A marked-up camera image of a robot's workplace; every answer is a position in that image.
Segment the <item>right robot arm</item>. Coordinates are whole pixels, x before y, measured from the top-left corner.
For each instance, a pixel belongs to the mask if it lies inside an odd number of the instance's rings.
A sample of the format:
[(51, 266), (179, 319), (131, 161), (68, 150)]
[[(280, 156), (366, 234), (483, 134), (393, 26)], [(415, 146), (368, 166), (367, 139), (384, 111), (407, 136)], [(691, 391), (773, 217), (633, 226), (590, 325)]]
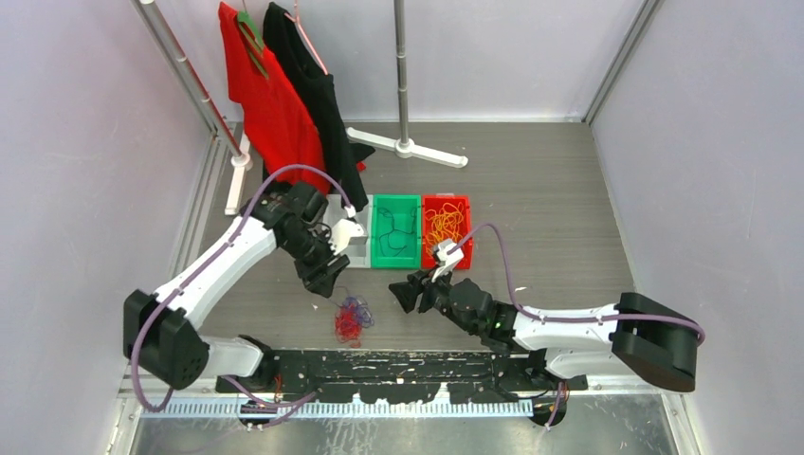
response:
[(470, 279), (451, 282), (420, 270), (388, 289), (404, 312), (434, 310), (498, 355), (534, 353), (526, 364), (538, 389), (580, 375), (632, 375), (680, 393), (696, 389), (698, 348), (693, 319), (636, 292), (616, 303), (545, 310), (496, 300)]

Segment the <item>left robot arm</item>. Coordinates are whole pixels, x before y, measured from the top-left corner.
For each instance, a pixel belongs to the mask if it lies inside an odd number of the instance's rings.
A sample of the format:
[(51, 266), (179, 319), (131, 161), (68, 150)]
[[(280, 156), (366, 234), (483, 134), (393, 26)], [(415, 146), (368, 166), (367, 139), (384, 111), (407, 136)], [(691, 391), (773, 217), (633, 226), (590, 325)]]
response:
[(222, 236), (187, 269), (157, 290), (133, 291), (123, 304), (124, 355), (134, 371), (145, 370), (175, 391), (214, 377), (218, 391), (242, 387), (268, 391), (279, 375), (274, 351), (255, 337), (203, 337), (212, 308), (256, 263), (276, 250), (293, 260), (304, 288), (332, 296), (349, 263), (352, 239), (365, 234), (356, 210), (326, 224), (329, 201), (301, 182), (263, 193), (242, 207)]

